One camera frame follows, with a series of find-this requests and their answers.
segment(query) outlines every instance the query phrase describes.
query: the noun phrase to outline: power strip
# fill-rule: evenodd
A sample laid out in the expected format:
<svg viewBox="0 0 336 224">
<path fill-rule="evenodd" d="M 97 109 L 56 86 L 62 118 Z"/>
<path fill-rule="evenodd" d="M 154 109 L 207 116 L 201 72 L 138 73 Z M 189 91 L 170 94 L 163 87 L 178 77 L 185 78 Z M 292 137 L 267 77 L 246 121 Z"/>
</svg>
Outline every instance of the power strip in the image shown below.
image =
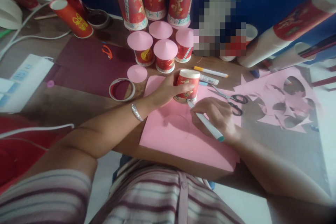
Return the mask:
<svg viewBox="0 0 336 224">
<path fill-rule="evenodd" d="M 0 112 L 21 112 L 53 64 L 43 57 L 29 54 L 9 80 L 0 79 L 0 92 L 3 92 L 0 93 Z"/>
</svg>

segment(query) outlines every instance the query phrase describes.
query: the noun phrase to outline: hand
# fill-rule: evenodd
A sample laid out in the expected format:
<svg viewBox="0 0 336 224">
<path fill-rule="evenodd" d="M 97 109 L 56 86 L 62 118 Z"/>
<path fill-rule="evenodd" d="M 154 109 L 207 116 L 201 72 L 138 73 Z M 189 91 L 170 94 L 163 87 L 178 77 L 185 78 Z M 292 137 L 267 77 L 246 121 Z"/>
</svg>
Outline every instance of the hand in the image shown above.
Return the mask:
<svg viewBox="0 0 336 224">
<path fill-rule="evenodd" d="M 186 93 L 194 88 L 194 84 L 183 84 L 174 86 L 179 77 L 179 71 L 165 78 L 161 85 L 148 97 L 156 108 L 166 105 L 172 98 L 181 93 Z"/>
<path fill-rule="evenodd" d="M 192 123 L 205 135 L 213 137 L 196 113 L 205 113 L 209 121 L 214 125 L 225 138 L 225 143 L 233 144 L 241 138 L 241 128 L 234 124 L 231 106 L 219 99 L 208 97 L 196 103 L 190 110 Z"/>
</svg>

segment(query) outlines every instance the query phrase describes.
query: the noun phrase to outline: woman's right hand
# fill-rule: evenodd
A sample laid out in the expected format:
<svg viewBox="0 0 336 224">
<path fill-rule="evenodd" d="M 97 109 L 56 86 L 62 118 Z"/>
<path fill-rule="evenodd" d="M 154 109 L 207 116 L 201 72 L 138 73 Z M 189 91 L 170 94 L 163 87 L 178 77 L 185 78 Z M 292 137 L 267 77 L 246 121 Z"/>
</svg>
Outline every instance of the woman's right hand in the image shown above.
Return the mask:
<svg viewBox="0 0 336 224">
<path fill-rule="evenodd" d="M 234 124 L 232 109 L 228 103 L 214 97 L 208 97 L 197 102 L 190 112 L 192 123 L 205 135 L 213 137 L 196 113 L 208 116 L 212 125 L 222 133 L 225 143 L 233 144 L 241 139 L 242 129 Z"/>
</svg>

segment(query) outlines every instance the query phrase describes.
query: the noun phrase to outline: tape roll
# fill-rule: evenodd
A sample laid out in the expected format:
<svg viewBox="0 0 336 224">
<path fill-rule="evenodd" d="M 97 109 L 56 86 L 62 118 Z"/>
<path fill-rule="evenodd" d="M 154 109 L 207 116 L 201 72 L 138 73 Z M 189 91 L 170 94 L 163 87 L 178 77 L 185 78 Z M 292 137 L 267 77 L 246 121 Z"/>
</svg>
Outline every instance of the tape roll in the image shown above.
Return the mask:
<svg viewBox="0 0 336 224">
<path fill-rule="evenodd" d="M 114 96 L 113 96 L 113 94 L 111 93 L 111 88 L 115 85 L 115 84 L 117 84 L 118 82 L 120 82 L 120 81 L 128 81 L 129 83 L 131 83 L 131 85 L 132 85 L 132 93 L 126 98 L 126 99 L 124 99 L 124 100 L 118 100 L 117 98 L 115 98 Z M 110 87 L 109 87 L 109 89 L 108 89 L 108 93 L 110 94 L 110 96 L 111 96 L 111 98 L 113 99 L 113 100 L 115 100 L 115 101 L 117 101 L 117 102 L 127 102 L 127 101 L 129 101 L 129 100 L 131 100 L 132 98 L 133 98 L 133 96 L 135 95 L 135 85 L 134 85 L 134 83 L 132 82 L 132 81 L 130 81 L 129 79 L 126 79 L 126 78 L 119 78 L 119 79 L 116 79 L 115 81 L 113 81 L 112 83 L 111 83 L 111 85 L 110 85 Z"/>
</svg>

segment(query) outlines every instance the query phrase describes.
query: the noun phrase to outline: silver bracelet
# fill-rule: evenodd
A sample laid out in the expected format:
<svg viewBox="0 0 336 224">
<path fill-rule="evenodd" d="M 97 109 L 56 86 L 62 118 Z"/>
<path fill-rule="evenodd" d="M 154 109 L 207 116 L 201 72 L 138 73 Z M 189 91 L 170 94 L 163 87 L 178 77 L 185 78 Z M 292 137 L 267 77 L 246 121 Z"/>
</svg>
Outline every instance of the silver bracelet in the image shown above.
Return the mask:
<svg viewBox="0 0 336 224">
<path fill-rule="evenodd" d="M 141 118 L 141 116 L 140 116 L 140 114 L 139 114 L 139 112 L 138 112 L 138 110 L 137 110 L 137 108 L 136 108 L 136 106 L 135 106 L 134 103 L 132 103 L 131 107 L 132 107 L 132 111 L 133 111 L 134 116 L 135 116 L 139 121 L 143 121 L 143 119 Z"/>
</svg>

